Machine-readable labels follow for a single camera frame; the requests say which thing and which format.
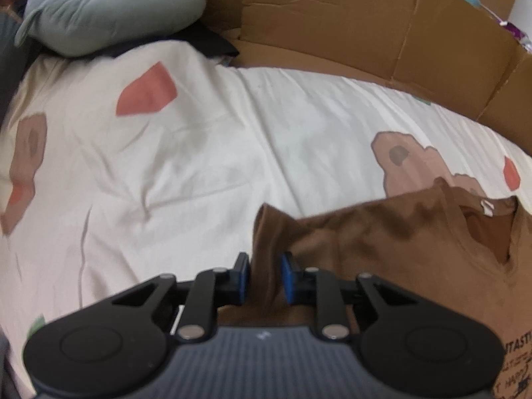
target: white fabric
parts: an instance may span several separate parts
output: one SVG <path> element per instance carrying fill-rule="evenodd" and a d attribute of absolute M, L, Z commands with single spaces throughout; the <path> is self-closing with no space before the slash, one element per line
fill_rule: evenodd
<path fill-rule="evenodd" d="M 115 115 L 129 83 L 162 62 L 178 97 L 155 114 Z M 39 89 L 28 83 L 40 73 Z M 190 46 L 159 42 L 116 60 L 39 58 L 0 135 L 0 202 L 11 193 L 17 121 L 47 117 L 36 194 L 0 239 L 0 325 L 30 386 L 21 350 L 32 323 L 89 305 L 163 272 L 179 280 L 231 266 L 251 249 L 268 202 L 293 216 L 385 197 L 371 143 L 412 134 L 452 174 L 532 211 L 532 159 L 469 119 L 409 94 L 336 76 L 215 66 Z M 503 176 L 510 157 L 521 186 Z"/>

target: white wall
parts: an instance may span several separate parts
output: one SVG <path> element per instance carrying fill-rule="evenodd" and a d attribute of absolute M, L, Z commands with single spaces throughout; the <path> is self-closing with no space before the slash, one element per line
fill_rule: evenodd
<path fill-rule="evenodd" d="M 532 0 L 515 0 L 508 21 L 532 38 Z"/>

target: white bed sheet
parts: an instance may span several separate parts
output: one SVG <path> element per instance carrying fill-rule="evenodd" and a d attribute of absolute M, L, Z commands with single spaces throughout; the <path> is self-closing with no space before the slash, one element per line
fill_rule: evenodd
<path fill-rule="evenodd" d="M 177 98 L 117 116 L 124 88 L 159 64 Z M 35 196 L 0 239 L 0 325 L 27 388 L 21 352 L 36 322 L 163 272 L 185 280 L 231 266 L 250 251 L 263 202 L 308 216 L 445 177 L 491 198 L 518 195 L 532 211 L 532 159 L 486 127 L 352 79 L 215 66 L 183 43 L 88 63 L 41 57 L 12 106 L 0 134 L 2 210 L 18 122 L 47 122 Z M 396 169 L 383 156 L 382 168 L 379 151 L 394 143 L 411 161 Z"/>

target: brown t-shirt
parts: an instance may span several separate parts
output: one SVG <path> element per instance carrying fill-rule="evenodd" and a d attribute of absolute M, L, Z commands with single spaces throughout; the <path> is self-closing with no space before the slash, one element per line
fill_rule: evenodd
<path fill-rule="evenodd" d="M 264 205 L 255 221 L 249 296 L 220 323 L 312 324 L 289 307 L 280 255 L 354 280 L 382 278 L 488 325 L 506 350 L 497 398 L 532 399 L 532 216 L 516 197 L 477 197 L 437 179 L 432 188 L 293 219 Z M 350 319 L 356 328 L 352 314 Z"/>

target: gray neck pillow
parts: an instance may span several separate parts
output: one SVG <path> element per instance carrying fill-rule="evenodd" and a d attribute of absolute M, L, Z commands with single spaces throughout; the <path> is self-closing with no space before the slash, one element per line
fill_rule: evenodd
<path fill-rule="evenodd" d="M 206 0 L 28 0 L 15 44 L 31 36 L 64 57 L 168 36 L 196 22 Z"/>

